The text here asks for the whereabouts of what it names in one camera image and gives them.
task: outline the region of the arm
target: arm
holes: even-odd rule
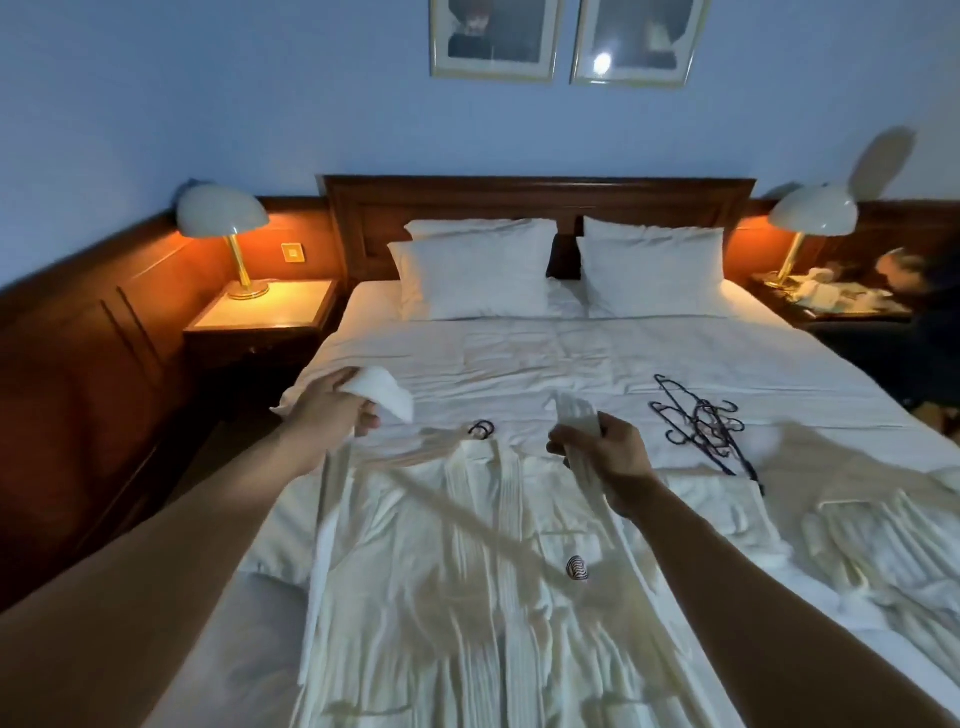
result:
[[[643,533],[687,620],[750,728],[952,726],[925,693],[785,589],[662,485],[635,427],[604,437],[559,426],[548,449],[580,449]]]
[[[274,434],[0,615],[0,722],[140,725],[286,485],[355,425],[378,426],[371,404],[333,391],[352,375],[312,384]]]

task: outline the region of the light switch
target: light switch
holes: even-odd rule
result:
[[[283,259],[288,263],[306,262],[306,257],[303,255],[303,246],[300,243],[283,243],[280,248],[283,250]]]

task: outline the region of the framed picture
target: framed picture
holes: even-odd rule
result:
[[[709,0],[583,0],[572,83],[682,86]]]
[[[434,76],[551,81],[563,0],[430,0]]]

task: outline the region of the double bed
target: double bed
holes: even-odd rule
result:
[[[586,317],[574,241],[585,215],[632,225],[731,231],[749,197],[750,181],[328,178],[327,188],[353,292],[340,329],[324,343],[298,386],[342,366],[383,366],[417,401],[414,425],[384,414],[383,426],[356,443],[356,449],[370,457],[400,455],[461,438],[483,420],[495,425],[500,447],[539,457],[547,432],[557,422],[553,393],[564,391],[636,425],[659,472],[715,471],[699,450],[674,445],[665,437],[668,427],[650,407],[663,396],[655,377],[669,376],[707,400],[732,402],[745,425],[736,441],[756,467],[767,511],[792,551],[789,557],[766,564],[765,570],[960,716],[960,688],[891,629],[882,610],[857,595],[834,591],[807,556],[801,528],[823,483],[855,458],[866,456],[873,467],[891,473],[900,469],[932,473],[960,467],[960,449],[912,419],[853,366],[789,327],[729,281],[722,286],[722,315]],[[548,271],[556,279],[550,283],[549,318],[401,320],[400,283],[386,246],[407,238],[404,225],[415,219],[523,217],[558,223],[560,234]],[[292,401],[297,391],[295,386],[286,399]],[[289,494],[281,500],[274,522],[268,523],[273,529],[286,523],[292,533],[305,513],[307,525],[319,521],[323,530],[324,518],[340,505],[336,495],[324,491],[321,473],[292,484]],[[531,492],[527,497],[543,496]],[[564,497],[563,491],[551,497]],[[532,500],[524,508],[542,512]],[[538,543],[553,534],[544,525],[530,527],[533,530],[526,535],[537,537]],[[307,554],[301,560],[312,563],[312,536],[300,540]],[[417,556],[416,550],[406,554]],[[335,584],[334,561],[330,578]],[[298,678],[307,683],[323,679],[317,676],[324,670],[323,645],[315,647],[321,655],[314,657],[312,669],[301,665],[301,637],[309,624],[302,564],[299,576],[290,580],[300,585],[281,584],[263,574],[237,574],[150,725],[286,725],[295,708],[303,725],[419,724],[407,715],[409,695],[391,704],[372,694],[370,685],[360,685],[359,678],[357,686],[344,687],[352,678],[343,674],[337,677],[342,685],[327,696],[341,695],[349,703],[355,695],[352,708],[321,700],[323,704],[303,718],[303,702],[310,698],[301,694]],[[377,639],[388,642],[391,637],[379,634]],[[347,660],[347,672],[365,675],[371,669],[362,654],[354,654],[352,660]],[[554,694],[570,692],[568,685],[548,686],[550,681],[544,680],[538,687],[544,695],[540,716],[564,725],[593,724],[598,719],[613,725],[644,724],[603,708],[596,709],[600,711],[596,715],[591,712],[590,701],[602,704],[611,680],[601,681],[583,699],[568,700]],[[585,681],[581,676],[577,682]],[[495,689],[501,689],[499,682]],[[456,697],[462,690],[462,685],[443,689],[429,699],[439,694]],[[318,702],[316,695],[313,702]],[[357,705],[365,702],[369,709],[357,713]],[[722,698],[717,705],[719,724],[738,724],[735,713],[724,713],[732,708]],[[488,716],[485,722],[479,714],[464,712],[463,706],[449,710],[452,713],[437,712],[433,719],[447,715],[457,723],[490,724]],[[656,725],[682,723],[675,716],[651,716]],[[496,718],[509,722],[506,712]]]

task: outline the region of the brass lamp base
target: brass lamp base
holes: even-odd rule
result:
[[[270,284],[265,280],[252,280],[250,285],[243,285],[239,280],[227,286],[227,295],[236,301],[249,301],[265,296],[270,290]]]

